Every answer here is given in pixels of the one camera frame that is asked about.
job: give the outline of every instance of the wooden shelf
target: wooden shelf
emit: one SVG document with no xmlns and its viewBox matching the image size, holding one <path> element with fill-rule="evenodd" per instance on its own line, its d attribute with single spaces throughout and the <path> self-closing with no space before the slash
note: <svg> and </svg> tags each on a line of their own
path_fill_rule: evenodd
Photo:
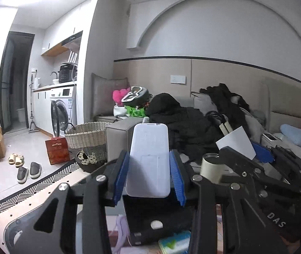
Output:
<svg viewBox="0 0 301 254">
<path fill-rule="evenodd" d="M 65 48 L 61 45 L 61 43 L 58 43 L 56 46 L 52 47 L 51 49 L 47 50 L 45 53 L 43 53 L 43 56 L 49 56 L 49 57 L 56 57 L 65 51 L 68 51 L 68 48 Z"/>
</svg>

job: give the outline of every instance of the trash can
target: trash can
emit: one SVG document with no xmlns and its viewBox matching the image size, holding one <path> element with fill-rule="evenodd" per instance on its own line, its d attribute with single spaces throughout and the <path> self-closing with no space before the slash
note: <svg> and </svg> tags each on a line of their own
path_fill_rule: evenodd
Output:
<svg viewBox="0 0 301 254">
<path fill-rule="evenodd" d="M 18 112 L 18 116 L 19 116 L 19 121 L 20 122 L 26 122 L 26 112 L 25 109 L 17 109 L 16 110 Z"/>
</svg>

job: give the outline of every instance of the floor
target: floor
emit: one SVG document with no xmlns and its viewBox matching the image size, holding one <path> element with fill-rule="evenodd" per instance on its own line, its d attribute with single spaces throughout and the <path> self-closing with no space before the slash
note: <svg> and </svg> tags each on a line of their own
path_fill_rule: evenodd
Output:
<svg viewBox="0 0 301 254">
<path fill-rule="evenodd" d="M 24 130 L 24 129 L 27 129 L 26 123 L 19 122 L 18 120 L 16 120 L 12 124 L 12 129 L 9 132 L 7 132 L 6 134 L 17 132 L 17 131 Z"/>
<path fill-rule="evenodd" d="M 0 200 L 48 176 L 64 165 L 50 165 L 45 145 L 47 139 L 50 138 L 41 132 L 29 134 L 28 129 L 4 134 L 7 151 L 6 156 L 0 159 Z M 18 169 L 8 163 L 8 157 L 12 153 L 24 156 L 25 163 L 23 166 L 27 169 L 29 169 L 32 161 L 41 164 L 41 176 L 37 179 L 31 179 L 28 175 L 27 181 L 24 184 L 19 184 L 17 182 Z"/>
</svg>

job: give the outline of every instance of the kitchen cabinet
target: kitchen cabinet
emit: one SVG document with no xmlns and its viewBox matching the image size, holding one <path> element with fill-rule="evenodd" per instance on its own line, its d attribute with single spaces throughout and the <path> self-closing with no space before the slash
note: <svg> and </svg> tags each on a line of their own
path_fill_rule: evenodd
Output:
<svg viewBox="0 0 301 254">
<path fill-rule="evenodd" d="M 90 21 L 88 18 L 90 2 L 91 0 L 87 0 L 79 4 L 46 29 L 41 54 L 83 30 L 84 23 Z"/>
<path fill-rule="evenodd" d="M 34 92 L 33 108 L 36 126 L 50 134 L 53 134 L 50 111 L 50 92 L 51 90 Z"/>
<path fill-rule="evenodd" d="M 91 0 L 87 0 L 79 5 L 78 18 L 75 20 L 74 34 L 83 31 L 85 22 L 89 20 L 89 7 Z"/>
</svg>

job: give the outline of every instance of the smartphone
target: smartphone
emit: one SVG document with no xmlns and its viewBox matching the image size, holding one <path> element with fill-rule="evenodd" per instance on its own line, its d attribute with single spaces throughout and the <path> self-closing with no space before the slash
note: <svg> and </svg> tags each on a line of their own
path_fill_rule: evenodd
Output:
<svg viewBox="0 0 301 254">
<path fill-rule="evenodd" d="M 277 138 L 274 137 L 272 134 L 264 133 L 263 136 L 268 139 L 269 141 L 276 141 Z"/>
</svg>

